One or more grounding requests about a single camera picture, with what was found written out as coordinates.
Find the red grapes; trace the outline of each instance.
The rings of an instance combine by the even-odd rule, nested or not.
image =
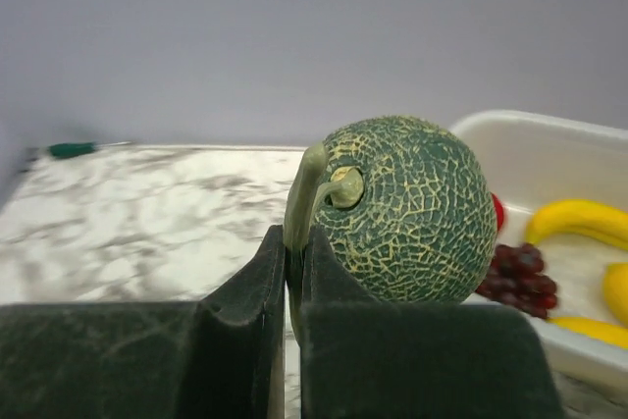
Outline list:
[[[548,312],[558,306],[558,286],[543,274],[545,268],[543,256],[534,245],[499,244],[487,276],[475,291],[535,318],[547,319]]]

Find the white bin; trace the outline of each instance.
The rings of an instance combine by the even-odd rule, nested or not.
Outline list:
[[[532,213],[557,199],[587,198],[628,211],[628,131],[513,111],[475,114],[451,131],[476,153],[506,207],[499,237],[506,244],[518,243]],[[628,262],[628,252],[581,236],[551,237],[539,248],[559,286],[553,316],[619,324],[603,303],[602,274],[607,263]],[[466,302],[488,301],[473,294]],[[628,392],[628,350],[529,319],[554,370]]]

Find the green handle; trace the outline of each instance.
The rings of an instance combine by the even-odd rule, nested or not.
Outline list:
[[[95,142],[62,142],[48,147],[48,152],[55,159],[72,159],[95,151]]]

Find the marble table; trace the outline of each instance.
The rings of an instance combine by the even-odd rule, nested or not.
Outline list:
[[[40,156],[0,213],[0,303],[212,292],[281,223],[301,152],[126,146]],[[296,419],[299,351],[286,324],[286,417]],[[628,397],[555,379],[571,419],[628,418]]]

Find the yellow banana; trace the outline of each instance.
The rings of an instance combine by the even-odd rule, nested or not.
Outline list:
[[[603,323],[594,319],[568,316],[549,319],[548,322],[589,338],[628,348],[628,329],[613,324]]]
[[[628,213],[591,200],[559,200],[542,207],[528,221],[525,241],[572,233],[628,250]]]
[[[606,267],[602,293],[610,312],[628,327],[628,263]]]

